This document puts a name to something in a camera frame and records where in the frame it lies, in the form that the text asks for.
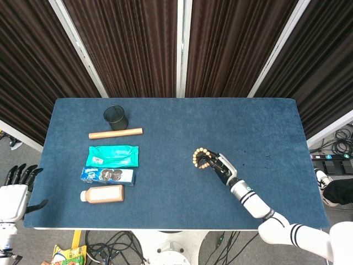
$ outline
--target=oreo box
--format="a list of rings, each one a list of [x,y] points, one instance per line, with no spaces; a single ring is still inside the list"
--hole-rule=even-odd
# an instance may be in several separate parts
[[[133,186],[135,176],[133,175],[133,169],[84,167],[81,180],[87,183],[99,182]]]

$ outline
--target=plastic bottle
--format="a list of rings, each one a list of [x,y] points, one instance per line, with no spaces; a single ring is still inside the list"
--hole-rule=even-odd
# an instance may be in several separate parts
[[[81,192],[81,201],[88,203],[112,203],[124,200],[124,187],[122,185],[111,185],[93,187]]]

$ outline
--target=gray carpet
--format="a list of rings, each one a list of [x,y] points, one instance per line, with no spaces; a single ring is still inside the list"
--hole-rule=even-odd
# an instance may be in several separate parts
[[[1,184],[4,182],[7,171],[13,165],[20,165],[22,163],[27,163],[27,165],[38,164],[41,156],[39,152],[26,146],[25,144],[14,151],[11,151],[8,145],[8,139],[2,139],[0,141]],[[353,209],[352,205],[348,205],[345,208]],[[331,226],[340,221],[353,221],[353,212],[351,211],[326,209]],[[55,244],[58,244],[64,249],[71,246],[73,231],[24,229],[22,222],[20,222],[17,227],[19,231],[17,238],[15,239],[14,251],[24,257],[20,264],[40,265],[43,260],[49,261],[51,259],[52,250]],[[95,231],[94,238],[92,238],[92,240],[95,242],[100,242],[101,239],[108,238],[108,236],[112,234],[114,234],[114,232]],[[209,255],[215,249],[215,245],[220,235],[221,232],[208,233],[201,246],[199,264],[205,264]],[[216,251],[216,253],[212,255],[208,264],[213,264],[215,262],[219,253],[226,245],[229,235],[230,232],[227,232],[225,238],[226,240],[224,240],[222,246]],[[229,257],[234,257],[253,235],[255,235],[255,232],[242,232],[237,240],[237,243],[231,250]],[[268,245],[264,243],[260,237],[257,237],[232,264],[324,265],[326,264],[326,261],[314,254],[292,246]]]

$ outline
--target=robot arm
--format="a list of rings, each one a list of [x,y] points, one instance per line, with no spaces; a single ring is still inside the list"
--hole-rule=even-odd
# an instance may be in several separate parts
[[[270,208],[242,179],[237,170],[220,153],[197,149],[194,153],[195,166],[208,165],[221,181],[230,186],[231,192],[254,218],[263,219],[259,226],[260,237],[269,244],[293,245],[333,261],[330,236],[320,230],[300,224],[290,224],[281,214]]]
[[[12,253],[12,246],[17,228],[15,223],[23,218],[26,213],[43,208],[48,200],[43,200],[39,205],[27,206],[34,178],[43,169],[37,165],[28,167],[23,174],[22,170],[26,167],[23,164],[19,167],[14,166],[6,176],[4,186],[0,187],[0,265],[8,265],[13,261],[13,265],[18,264],[21,256]]]

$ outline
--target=teal snack package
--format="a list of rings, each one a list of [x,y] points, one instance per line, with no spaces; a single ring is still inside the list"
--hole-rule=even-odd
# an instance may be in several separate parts
[[[86,167],[138,167],[138,146],[90,146]]]

